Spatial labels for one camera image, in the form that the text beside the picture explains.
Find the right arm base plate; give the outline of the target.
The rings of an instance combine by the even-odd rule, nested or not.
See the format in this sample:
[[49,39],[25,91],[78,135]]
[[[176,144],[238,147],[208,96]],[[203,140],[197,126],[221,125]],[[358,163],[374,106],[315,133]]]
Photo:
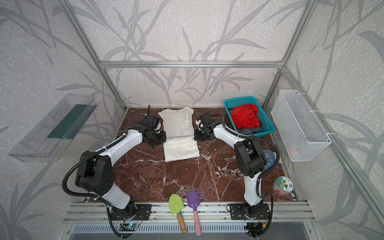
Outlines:
[[248,217],[244,209],[244,204],[228,204],[227,211],[231,215],[231,220],[258,220],[258,221],[268,221],[270,219],[270,208],[268,204],[264,204],[261,207],[261,210],[256,214],[255,217]]

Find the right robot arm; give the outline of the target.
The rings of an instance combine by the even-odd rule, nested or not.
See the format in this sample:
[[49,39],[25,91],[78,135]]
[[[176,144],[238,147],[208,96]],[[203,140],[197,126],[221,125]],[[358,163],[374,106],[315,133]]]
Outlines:
[[196,125],[196,141],[219,139],[234,149],[238,168],[245,176],[244,214],[248,219],[255,219],[264,204],[260,175],[267,163],[259,141],[235,133],[224,123],[215,121],[210,113],[199,116]]

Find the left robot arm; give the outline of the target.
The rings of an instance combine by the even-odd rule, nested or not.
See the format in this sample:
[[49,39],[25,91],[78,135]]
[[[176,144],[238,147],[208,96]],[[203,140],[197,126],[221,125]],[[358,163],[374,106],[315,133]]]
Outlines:
[[90,159],[77,168],[75,185],[105,201],[112,208],[111,213],[122,218],[131,218],[137,212],[135,202],[115,183],[113,166],[141,143],[147,143],[151,147],[165,143],[166,133],[160,128],[160,118],[147,114],[139,124],[128,128],[115,141],[101,148],[101,153],[93,157],[93,152],[84,152],[81,160],[87,157]]

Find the white printed t-shirt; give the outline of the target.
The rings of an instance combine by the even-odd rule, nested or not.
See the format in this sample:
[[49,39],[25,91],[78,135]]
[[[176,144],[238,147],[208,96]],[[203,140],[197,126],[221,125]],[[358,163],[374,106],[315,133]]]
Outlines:
[[189,107],[178,110],[165,109],[159,112],[166,133],[163,147],[167,163],[200,156],[198,143],[194,139],[193,113],[194,110]]

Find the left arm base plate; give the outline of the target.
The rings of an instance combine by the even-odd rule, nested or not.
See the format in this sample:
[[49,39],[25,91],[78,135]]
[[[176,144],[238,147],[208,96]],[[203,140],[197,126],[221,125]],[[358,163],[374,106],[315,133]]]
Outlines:
[[148,221],[150,218],[151,209],[151,204],[129,205],[123,210],[112,207],[110,210],[110,217],[112,221]]

